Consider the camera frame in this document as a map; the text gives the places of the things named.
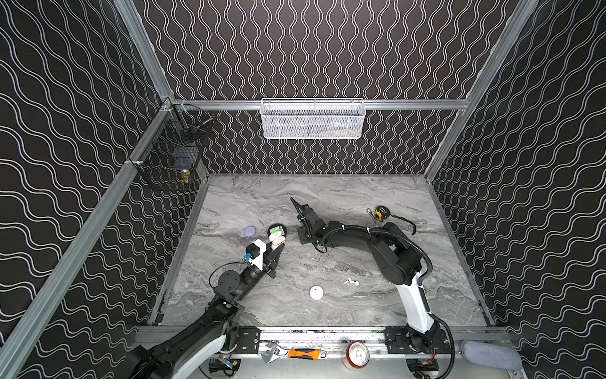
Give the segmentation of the purple earbud charging case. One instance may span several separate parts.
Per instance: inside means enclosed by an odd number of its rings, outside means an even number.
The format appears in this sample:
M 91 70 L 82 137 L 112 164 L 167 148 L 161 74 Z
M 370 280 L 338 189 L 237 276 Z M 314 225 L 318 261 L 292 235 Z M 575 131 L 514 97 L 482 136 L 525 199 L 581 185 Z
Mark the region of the purple earbud charging case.
M 243 233 L 246 238 L 253 238 L 257 235 L 257 229 L 254 226 L 247 226 Z

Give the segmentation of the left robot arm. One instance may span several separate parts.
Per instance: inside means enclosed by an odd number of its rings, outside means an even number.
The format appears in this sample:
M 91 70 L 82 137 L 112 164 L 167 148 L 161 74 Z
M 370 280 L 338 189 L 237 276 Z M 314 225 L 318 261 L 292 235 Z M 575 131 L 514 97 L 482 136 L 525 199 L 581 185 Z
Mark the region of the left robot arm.
M 237 347 L 236 321 L 244 311 L 241 300 L 265 277 L 276 276 L 285 245 L 259 255 L 260 266 L 248 264 L 241 272 L 227 270 L 217 280 L 215 296 L 205 312 L 172 338 L 150 348 L 136 347 L 128 378 L 188 378 L 204 361 Z

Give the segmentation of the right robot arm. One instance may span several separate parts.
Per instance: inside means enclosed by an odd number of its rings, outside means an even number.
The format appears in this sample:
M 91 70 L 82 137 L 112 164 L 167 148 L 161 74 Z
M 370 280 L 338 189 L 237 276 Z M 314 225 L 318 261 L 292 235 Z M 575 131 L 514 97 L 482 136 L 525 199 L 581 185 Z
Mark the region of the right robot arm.
M 322 253 L 336 247 L 369 253 L 383 277 L 396 286 L 402 300 L 407 316 L 407 344 L 415 352 L 432 352 L 442 323 L 431 311 L 423 287 L 423 281 L 433 271 L 426 252 L 393 223 L 382 227 L 326 223 L 310 206 L 294 198 L 290 200 L 301 224 L 298 229 L 301 244 L 310 243 Z

